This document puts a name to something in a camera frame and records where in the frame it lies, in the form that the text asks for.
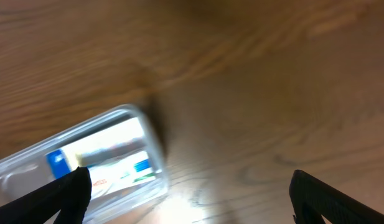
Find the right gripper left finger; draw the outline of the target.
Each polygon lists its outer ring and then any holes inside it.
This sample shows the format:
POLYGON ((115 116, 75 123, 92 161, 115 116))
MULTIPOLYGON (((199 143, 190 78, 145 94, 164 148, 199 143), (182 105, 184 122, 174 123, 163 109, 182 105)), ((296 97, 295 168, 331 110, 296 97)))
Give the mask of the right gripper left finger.
POLYGON ((0 207, 0 223, 81 223, 91 200, 91 178, 86 167, 0 207))

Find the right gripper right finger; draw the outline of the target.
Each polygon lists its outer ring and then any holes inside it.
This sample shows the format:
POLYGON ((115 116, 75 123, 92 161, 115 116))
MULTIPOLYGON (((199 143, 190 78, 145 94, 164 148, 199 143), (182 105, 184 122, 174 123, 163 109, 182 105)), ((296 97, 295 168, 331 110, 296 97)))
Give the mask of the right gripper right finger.
POLYGON ((289 196, 296 224, 384 223, 384 214, 356 201, 348 195, 304 172, 295 170, 289 196))

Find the white Panadol box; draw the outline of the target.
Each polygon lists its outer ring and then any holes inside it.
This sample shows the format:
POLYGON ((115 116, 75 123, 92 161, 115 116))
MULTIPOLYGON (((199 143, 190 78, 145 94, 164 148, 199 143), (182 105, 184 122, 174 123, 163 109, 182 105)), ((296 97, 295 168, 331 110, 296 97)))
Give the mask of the white Panadol box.
POLYGON ((91 199, 156 180, 146 151, 116 157, 88 168, 92 183, 91 199))

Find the blue cooling patch box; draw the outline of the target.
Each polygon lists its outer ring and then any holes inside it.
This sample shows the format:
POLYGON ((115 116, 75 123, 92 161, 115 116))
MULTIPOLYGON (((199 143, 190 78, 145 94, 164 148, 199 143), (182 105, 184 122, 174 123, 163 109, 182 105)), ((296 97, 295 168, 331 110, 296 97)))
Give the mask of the blue cooling patch box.
POLYGON ((131 118, 45 155, 56 179, 77 167, 91 167, 145 146, 145 134, 138 118, 131 118))

